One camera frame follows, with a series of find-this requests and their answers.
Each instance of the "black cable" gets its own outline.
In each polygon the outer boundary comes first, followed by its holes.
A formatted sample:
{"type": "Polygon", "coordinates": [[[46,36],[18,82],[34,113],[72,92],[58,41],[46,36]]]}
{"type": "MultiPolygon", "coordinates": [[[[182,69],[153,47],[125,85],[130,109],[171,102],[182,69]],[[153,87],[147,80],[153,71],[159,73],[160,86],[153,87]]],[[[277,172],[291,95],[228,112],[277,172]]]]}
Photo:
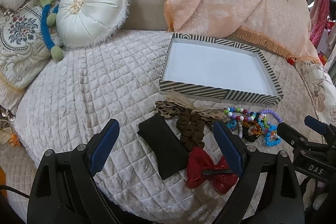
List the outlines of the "black cable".
{"type": "Polygon", "coordinates": [[[22,193],[22,192],[20,192],[19,190],[16,190],[16,189],[14,189],[14,188],[12,188],[12,187],[9,187],[9,186],[7,186],[7,185],[0,185],[0,190],[11,191],[11,192],[14,192],[14,193],[16,193],[16,194],[19,194],[19,195],[21,195],[21,196],[23,196],[23,197],[25,197],[25,198],[29,198],[29,196],[28,196],[27,194],[22,193]]]}

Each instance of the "red hair bow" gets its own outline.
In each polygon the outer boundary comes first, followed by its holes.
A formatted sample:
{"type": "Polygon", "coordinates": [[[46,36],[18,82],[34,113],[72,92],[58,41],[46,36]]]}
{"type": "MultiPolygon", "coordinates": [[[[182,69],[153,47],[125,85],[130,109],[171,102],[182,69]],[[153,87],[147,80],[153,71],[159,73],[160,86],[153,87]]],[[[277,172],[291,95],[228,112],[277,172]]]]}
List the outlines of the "red hair bow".
{"type": "Polygon", "coordinates": [[[189,155],[187,166],[187,185],[190,189],[200,186],[206,180],[212,183],[212,186],[219,193],[226,194],[238,180],[234,173],[204,175],[204,170],[223,170],[229,169],[229,165],[222,156],[218,164],[214,164],[211,157],[203,149],[195,147],[189,155]]]}

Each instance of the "peach fabric with fringe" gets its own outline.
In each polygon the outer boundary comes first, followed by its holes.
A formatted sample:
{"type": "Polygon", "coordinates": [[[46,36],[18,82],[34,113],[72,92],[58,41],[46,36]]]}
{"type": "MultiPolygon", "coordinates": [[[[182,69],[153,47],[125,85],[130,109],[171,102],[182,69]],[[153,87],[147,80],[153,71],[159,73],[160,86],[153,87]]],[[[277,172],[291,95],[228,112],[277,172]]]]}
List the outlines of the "peach fabric with fringe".
{"type": "Polygon", "coordinates": [[[166,0],[164,14],[169,31],[234,34],[286,59],[320,62],[306,0],[166,0]]]}

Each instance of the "plush toy foot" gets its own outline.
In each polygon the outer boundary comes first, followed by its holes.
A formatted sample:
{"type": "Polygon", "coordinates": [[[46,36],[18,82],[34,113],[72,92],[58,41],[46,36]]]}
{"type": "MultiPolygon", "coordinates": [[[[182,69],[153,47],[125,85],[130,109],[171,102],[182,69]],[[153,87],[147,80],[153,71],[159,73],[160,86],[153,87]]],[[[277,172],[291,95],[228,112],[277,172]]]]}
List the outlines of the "plush toy foot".
{"type": "Polygon", "coordinates": [[[56,61],[61,61],[63,59],[63,51],[59,46],[54,46],[51,48],[51,57],[56,61]]]}
{"type": "Polygon", "coordinates": [[[56,14],[55,13],[51,13],[47,17],[47,25],[48,26],[52,26],[52,25],[54,25],[55,21],[56,21],[56,14]]]}

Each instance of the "white quilted blanket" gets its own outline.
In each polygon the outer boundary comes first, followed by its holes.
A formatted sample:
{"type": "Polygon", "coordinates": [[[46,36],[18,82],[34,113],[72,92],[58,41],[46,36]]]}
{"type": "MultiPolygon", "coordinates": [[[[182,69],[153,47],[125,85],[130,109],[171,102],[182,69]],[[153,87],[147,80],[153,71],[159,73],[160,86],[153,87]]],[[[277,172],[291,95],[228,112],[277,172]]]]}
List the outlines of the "white quilted blanket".
{"type": "MultiPolygon", "coordinates": [[[[209,182],[190,190],[185,186],[184,170],[162,181],[153,151],[137,135],[138,124],[153,115],[154,102],[164,98],[158,86],[170,38],[168,32],[123,31],[106,44],[65,51],[61,62],[50,61],[29,86],[19,105],[15,128],[37,166],[45,150],[72,150],[115,118],[121,126],[120,135],[103,171],[95,176],[99,188],[122,209],[152,221],[208,224],[230,193],[217,194],[209,182]]],[[[316,115],[298,72],[285,59],[263,54],[284,93],[272,109],[310,140],[321,141],[304,126],[305,115],[316,115]]],[[[265,108],[197,99],[203,101],[196,104],[210,107],[265,108]]],[[[175,121],[168,123],[178,134],[175,121]]],[[[207,128],[204,133],[205,150],[218,161],[221,152],[207,128]]],[[[256,146],[267,151],[261,138],[256,146]]],[[[268,151],[277,153],[280,149],[291,152],[284,142],[268,151]]],[[[264,178],[260,178],[247,215],[256,209],[264,178]]]]}

